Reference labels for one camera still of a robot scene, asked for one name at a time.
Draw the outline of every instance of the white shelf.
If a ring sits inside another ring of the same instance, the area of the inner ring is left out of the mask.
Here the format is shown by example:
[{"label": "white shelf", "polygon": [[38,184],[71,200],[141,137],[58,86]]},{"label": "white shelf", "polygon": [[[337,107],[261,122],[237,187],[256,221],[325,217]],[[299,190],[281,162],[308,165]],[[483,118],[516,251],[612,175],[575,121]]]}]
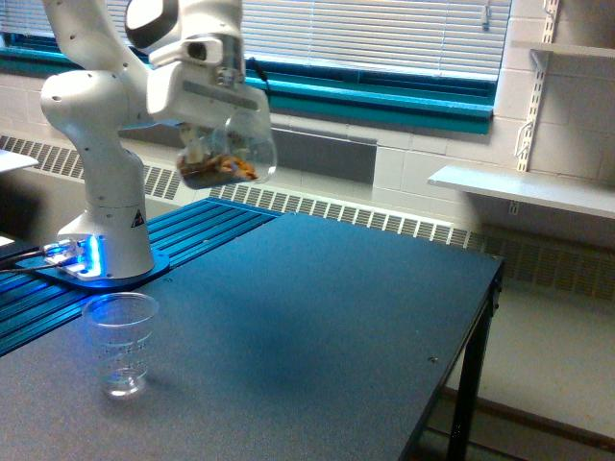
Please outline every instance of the white shelf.
[{"label": "white shelf", "polygon": [[562,56],[577,56],[589,58],[606,58],[615,60],[615,49],[596,48],[593,46],[560,45],[557,43],[541,43],[538,41],[512,40],[515,48],[529,48],[533,51],[553,53]]},{"label": "white shelf", "polygon": [[525,204],[615,219],[615,187],[489,166],[449,165],[429,183]]},{"label": "white shelf", "polygon": [[34,165],[38,165],[38,162],[34,158],[0,149],[0,173],[6,173],[8,171]]}]

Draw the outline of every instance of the plastic cup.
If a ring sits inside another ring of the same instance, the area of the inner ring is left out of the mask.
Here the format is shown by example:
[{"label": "plastic cup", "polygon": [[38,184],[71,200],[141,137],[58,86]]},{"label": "plastic cup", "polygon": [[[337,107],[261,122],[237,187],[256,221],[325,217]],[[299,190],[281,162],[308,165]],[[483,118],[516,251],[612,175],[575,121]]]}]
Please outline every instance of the plastic cup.
[{"label": "plastic cup", "polygon": [[158,302],[138,293],[98,297],[83,310],[103,392],[115,400],[140,396],[145,390],[148,343]]}]

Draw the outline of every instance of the snack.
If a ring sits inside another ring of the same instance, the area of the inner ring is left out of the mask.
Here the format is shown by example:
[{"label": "snack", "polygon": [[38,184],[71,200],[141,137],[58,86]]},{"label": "snack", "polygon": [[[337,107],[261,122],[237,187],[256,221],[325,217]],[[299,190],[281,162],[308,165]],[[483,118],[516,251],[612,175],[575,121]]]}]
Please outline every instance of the snack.
[{"label": "snack", "polygon": [[236,156],[218,155],[196,163],[179,156],[177,167],[186,185],[195,189],[258,179],[254,165]]}]

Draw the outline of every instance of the transparent container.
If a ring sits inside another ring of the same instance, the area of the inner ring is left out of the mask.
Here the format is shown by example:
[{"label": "transparent container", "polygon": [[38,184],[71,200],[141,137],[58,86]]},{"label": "transparent container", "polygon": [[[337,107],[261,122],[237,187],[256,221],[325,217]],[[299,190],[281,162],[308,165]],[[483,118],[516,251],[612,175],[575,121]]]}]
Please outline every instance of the transparent container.
[{"label": "transparent container", "polygon": [[148,370],[148,343],[158,302],[138,293],[113,293],[83,310],[103,392],[115,400],[143,393]]},{"label": "transparent container", "polygon": [[277,164],[269,121],[247,110],[210,133],[193,136],[177,159],[178,172],[192,189],[266,182]]}]

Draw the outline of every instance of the table leg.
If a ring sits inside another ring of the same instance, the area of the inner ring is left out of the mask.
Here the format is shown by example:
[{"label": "table leg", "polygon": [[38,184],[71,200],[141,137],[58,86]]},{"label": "table leg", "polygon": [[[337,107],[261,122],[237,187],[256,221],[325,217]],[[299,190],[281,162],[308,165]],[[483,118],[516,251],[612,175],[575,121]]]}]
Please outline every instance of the table leg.
[{"label": "table leg", "polygon": [[470,439],[474,407],[479,393],[480,373],[487,347],[487,337],[489,336],[493,310],[494,300],[493,296],[490,296],[487,306],[480,316],[479,323],[465,347],[447,461],[461,461],[465,459]]}]

